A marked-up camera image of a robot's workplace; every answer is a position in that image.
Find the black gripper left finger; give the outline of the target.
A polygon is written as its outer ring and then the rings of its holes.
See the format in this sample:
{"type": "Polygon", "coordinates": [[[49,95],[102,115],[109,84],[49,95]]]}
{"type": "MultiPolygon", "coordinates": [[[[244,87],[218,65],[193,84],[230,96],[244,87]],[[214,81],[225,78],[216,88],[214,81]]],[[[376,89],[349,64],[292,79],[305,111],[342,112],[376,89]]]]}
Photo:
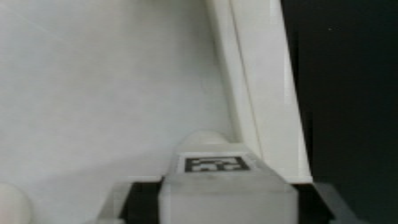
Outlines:
{"type": "Polygon", "coordinates": [[[113,186],[97,215],[97,224],[159,224],[159,188],[159,181],[127,182],[113,186]]]}

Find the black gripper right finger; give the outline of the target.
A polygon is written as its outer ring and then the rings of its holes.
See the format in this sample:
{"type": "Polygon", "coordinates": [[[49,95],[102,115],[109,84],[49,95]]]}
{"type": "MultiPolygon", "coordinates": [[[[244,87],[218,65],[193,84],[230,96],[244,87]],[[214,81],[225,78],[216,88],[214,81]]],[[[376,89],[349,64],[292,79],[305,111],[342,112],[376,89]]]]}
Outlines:
{"type": "Polygon", "coordinates": [[[335,187],[328,183],[294,184],[298,191],[298,224],[358,224],[335,187]]]}

